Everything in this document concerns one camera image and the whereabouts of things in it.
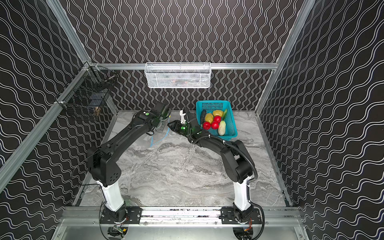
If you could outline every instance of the floor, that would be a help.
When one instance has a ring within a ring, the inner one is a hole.
[[[132,119],[134,112],[119,112],[110,138]],[[180,118],[171,115],[170,121]],[[234,112],[237,139],[244,142],[259,178],[251,184],[251,199],[264,206],[286,206],[253,112]],[[153,139],[138,139],[117,161],[122,170],[119,186],[127,205],[138,206],[232,206],[233,183],[221,157],[209,149],[191,145],[166,126]],[[89,186],[81,206],[101,204],[103,195]]]

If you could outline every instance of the wall panel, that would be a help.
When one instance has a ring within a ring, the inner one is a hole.
[[[317,0],[260,115],[310,238],[383,239],[384,2]]]
[[[0,1],[0,166],[82,63],[44,0]]]
[[[61,0],[97,63],[276,62],[303,0]]]
[[[196,109],[199,100],[228,100],[234,110],[254,110],[271,70],[213,70],[210,88],[149,88],[144,71],[117,71],[111,93],[118,109],[151,109],[154,101],[172,109]]]
[[[112,114],[74,121],[63,111],[0,194],[0,239],[51,239],[87,173],[86,152],[99,146]]]

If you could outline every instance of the fake vegetable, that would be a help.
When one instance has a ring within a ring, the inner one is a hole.
[[[215,110],[212,114],[213,114],[214,116],[220,116],[220,117],[222,117],[223,114],[224,114],[224,112],[221,111],[221,110]]]
[[[212,113],[207,113],[207,114],[205,115],[204,120],[205,120],[206,122],[209,122],[210,124],[212,124],[212,122],[214,121],[214,116],[212,115]]]
[[[208,130],[208,129],[211,128],[211,124],[210,124],[209,122],[204,122],[204,123],[203,123],[203,128],[204,128],[205,130]]]
[[[225,116],[227,115],[227,112],[228,112],[228,110],[226,109],[225,111],[224,111],[224,114],[223,114],[223,116],[221,117],[221,119],[225,119]]]
[[[214,121],[216,121],[216,122],[220,122],[220,121],[221,121],[221,117],[220,117],[220,116],[215,116],[215,117],[214,117]]]
[[[221,121],[220,122],[220,124],[219,124],[219,126],[218,126],[218,130],[217,130],[217,132],[218,132],[218,134],[220,135],[220,136],[223,136],[224,134],[225,134],[225,127],[226,127],[226,123],[224,122],[224,121]]]
[[[218,126],[219,126],[218,122],[215,122],[215,121],[213,121],[211,124],[212,129],[218,129]]]
[[[207,114],[207,111],[206,110],[202,110],[201,111],[201,115],[200,115],[200,123],[203,124],[203,122],[205,121],[205,115]]]

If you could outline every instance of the red tomato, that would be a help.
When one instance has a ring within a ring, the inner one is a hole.
[[[215,116],[215,117],[214,117],[214,121],[215,121],[215,122],[220,122],[220,121],[221,121],[221,117],[218,116],[218,115]]]
[[[218,126],[219,126],[219,123],[216,122],[216,121],[213,121],[212,124],[211,124],[211,128],[212,129],[218,129]]]
[[[211,124],[210,124],[209,122],[204,122],[204,123],[203,123],[203,128],[204,128],[205,130],[208,130],[208,129],[211,128]]]

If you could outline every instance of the black wire mesh basket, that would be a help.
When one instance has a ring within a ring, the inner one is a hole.
[[[103,114],[106,100],[118,75],[115,71],[100,66],[89,68],[68,94],[61,106],[68,117],[75,120],[96,120]]]

